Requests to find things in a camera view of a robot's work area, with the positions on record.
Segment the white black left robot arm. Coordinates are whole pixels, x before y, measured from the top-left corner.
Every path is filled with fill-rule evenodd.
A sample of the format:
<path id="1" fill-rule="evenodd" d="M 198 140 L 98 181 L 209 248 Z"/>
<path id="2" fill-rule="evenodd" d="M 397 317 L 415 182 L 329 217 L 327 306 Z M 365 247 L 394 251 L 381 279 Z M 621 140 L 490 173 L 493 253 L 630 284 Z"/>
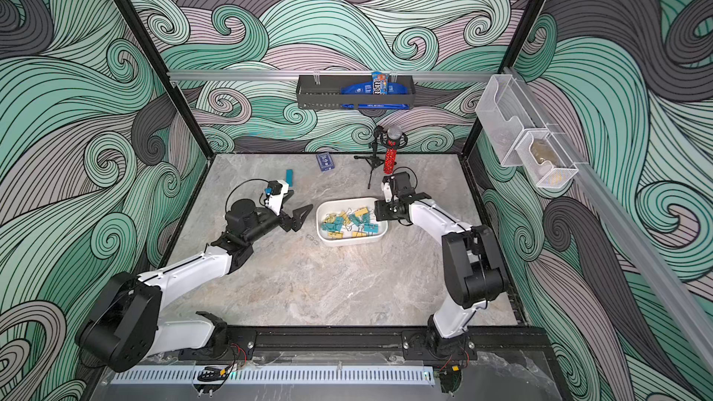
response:
<path id="1" fill-rule="evenodd" d="M 75 336 L 78 354 L 124 372 L 144 358 L 166 352 L 198 350 L 216 358 L 229 349 L 228 324 L 200 311 L 196 319 L 167 320 L 163 310 L 202 285 L 239 270 L 254 244 L 276 228 L 299 231 L 313 207 L 284 211 L 293 196 L 285 180 L 271 180 L 261 203 L 239 199 L 226 209 L 226 227 L 193 256 L 140 274 L 120 272 L 105 284 Z"/>

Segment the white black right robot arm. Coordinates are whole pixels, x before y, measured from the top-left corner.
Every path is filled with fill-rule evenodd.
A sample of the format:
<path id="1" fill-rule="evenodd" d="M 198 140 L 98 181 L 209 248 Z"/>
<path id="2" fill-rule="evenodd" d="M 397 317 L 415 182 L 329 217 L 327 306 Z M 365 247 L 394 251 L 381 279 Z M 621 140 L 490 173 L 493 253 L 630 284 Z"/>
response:
<path id="1" fill-rule="evenodd" d="M 471 225 L 451 215 L 424 192 L 406 172 L 382 180 L 384 198 L 375 204 L 379 221 L 417 226 L 441 247 L 447 296 L 430 317 L 426 342 L 437 353 L 468 332 L 475 314 L 488 308 L 509 284 L 501 248 L 491 228 Z"/>

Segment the white plastic storage box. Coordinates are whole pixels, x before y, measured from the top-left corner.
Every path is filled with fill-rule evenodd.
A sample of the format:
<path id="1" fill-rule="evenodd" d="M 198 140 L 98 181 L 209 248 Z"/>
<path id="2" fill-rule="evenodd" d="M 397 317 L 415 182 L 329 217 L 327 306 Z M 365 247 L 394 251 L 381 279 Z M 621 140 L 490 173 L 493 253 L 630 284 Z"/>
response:
<path id="1" fill-rule="evenodd" d="M 323 202 L 316 214 L 319 239 L 330 247 L 380 241 L 388 232 L 388 223 L 376 219 L 375 204 L 373 197 Z"/>

